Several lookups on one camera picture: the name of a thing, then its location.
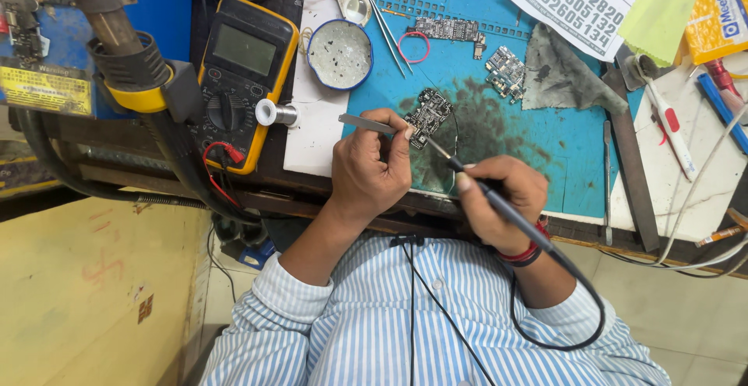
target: blue silicone repair mat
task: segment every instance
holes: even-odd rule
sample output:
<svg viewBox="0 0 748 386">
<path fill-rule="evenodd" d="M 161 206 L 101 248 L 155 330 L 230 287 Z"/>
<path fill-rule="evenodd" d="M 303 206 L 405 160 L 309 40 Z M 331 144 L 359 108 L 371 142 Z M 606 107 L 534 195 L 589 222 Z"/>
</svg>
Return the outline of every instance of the blue silicone repair mat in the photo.
<svg viewBox="0 0 748 386">
<path fill-rule="evenodd" d="M 376 0 L 377 7 L 400 12 L 409 18 L 383 12 L 399 38 L 406 27 L 415 25 L 416 16 L 463 18 L 480 23 L 485 33 L 482 60 L 473 59 L 473 42 L 431 39 L 425 61 L 412 64 L 415 74 L 403 66 L 403 78 L 385 43 L 376 18 L 365 28 L 374 48 L 373 70 L 369 78 L 351 92 L 348 112 L 358 115 L 372 108 L 393 108 L 401 116 L 415 111 L 416 97 L 432 87 L 449 100 L 454 113 L 435 133 L 434 139 L 464 163 L 477 162 L 499 154 L 513 155 L 527 162 L 548 179 L 548 211 L 602 217 L 604 214 L 603 122 L 604 110 L 594 106 L 544 108 L 523 111 L 521 104 L 502 99 L 485 81 L 486 60 L 500 47 L 508 47 L 524 60 L 527 41 L 535 21 L 510 0 Z M 425 54 L 421 38 L 406 37 L 402 51 L 417 59 Z M 577 54 L 594 71 L 597 60 Z M 636 115 L 642 90 L 629 101 Z M 352 132 L 349 125 L 343 136 Z M 413 188 L 435 193 L 455 194 L 453 172 L 443 158 L 427 146 L 411 148 Z M 618 160 L 611 147 L 612 182 L 618 174 Z"/>
</svg>

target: yellow label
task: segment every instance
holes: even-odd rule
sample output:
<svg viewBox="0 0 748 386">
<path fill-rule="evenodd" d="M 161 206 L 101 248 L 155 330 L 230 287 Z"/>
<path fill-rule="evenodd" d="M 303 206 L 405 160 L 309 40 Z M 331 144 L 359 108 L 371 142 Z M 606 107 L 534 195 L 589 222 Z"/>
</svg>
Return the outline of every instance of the yellow label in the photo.
<svg viewBox="0 0 748 386">
<path fill-rule="evenodd" d="M 0 66 L 0 90 L 10 104 L 91 114 L 89 81 Z"/>
</svg>

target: yellow package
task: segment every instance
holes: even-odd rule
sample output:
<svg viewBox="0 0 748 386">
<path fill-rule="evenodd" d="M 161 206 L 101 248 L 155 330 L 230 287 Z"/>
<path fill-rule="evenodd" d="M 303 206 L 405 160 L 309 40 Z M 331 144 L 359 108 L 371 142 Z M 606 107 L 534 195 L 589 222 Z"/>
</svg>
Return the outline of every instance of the yellow package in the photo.
<svg viewBox="0 0 748 386">
<path fill-rule="evenodd" d="M 743 0 L 697 0 L 686 27 L 697 65 L 748 48 L 748 15 Z"/>
</svg>

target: cleaning brush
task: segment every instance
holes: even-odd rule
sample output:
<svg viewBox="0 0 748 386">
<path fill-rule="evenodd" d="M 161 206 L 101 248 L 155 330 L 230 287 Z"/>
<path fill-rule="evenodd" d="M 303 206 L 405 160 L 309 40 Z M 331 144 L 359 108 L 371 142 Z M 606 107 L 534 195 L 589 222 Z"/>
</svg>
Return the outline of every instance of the cleaning brush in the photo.
<svg viewBox="0 0 748 386">
<path fill-rule="evenodd" d="M 660 74 L 659 68 L 655 65 L 655 61 L 647 55 L 637 55 L 634 63 L 636 63 L 637 70 L 639 70 L 639 73 L 649 87 L 650 100 L 657 107 L 660 120 L 665 127 L 665 132 L 667 132 L 678 162 L 681 164 L 688 180 L 694 181 L 699 171 L 697 171 L 696 166 L 693 164 L 691 153 L 688 151 L 686 141 L 681 134 L 681 124 L 678 122 L 676 111 L 665 102 L 665 99 L 660 95 L 654 83 L 654 79 Z"/>
<path fill-rule="evenodd" d="M 725 102 L 725 105 L 733 114 L 737 114 L 743 108 L 743 99 L 730 90 L 721 90 L 720 97 L 722 97 L 722 101 Z M 743 114 L 743 117 L 741 117 L 738 123 L 743 126 L 748 125 L 748 114 Z"/>
</svg>

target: fingernail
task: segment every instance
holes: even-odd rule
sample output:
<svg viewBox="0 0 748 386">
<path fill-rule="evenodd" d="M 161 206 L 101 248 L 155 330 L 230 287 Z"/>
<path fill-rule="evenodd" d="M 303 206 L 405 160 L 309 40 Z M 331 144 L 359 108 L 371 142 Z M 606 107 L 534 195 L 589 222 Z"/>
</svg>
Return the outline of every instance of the fingernail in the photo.
<svg viewBox="0 0 748 386">
<path fill-rule="evenodd" d="M 470 177 L 465 173 L 457 173 L 455 174 L 455 184 L 457 185 L 457 191 L 462 193 L 470 189 Z"/>
</svg>

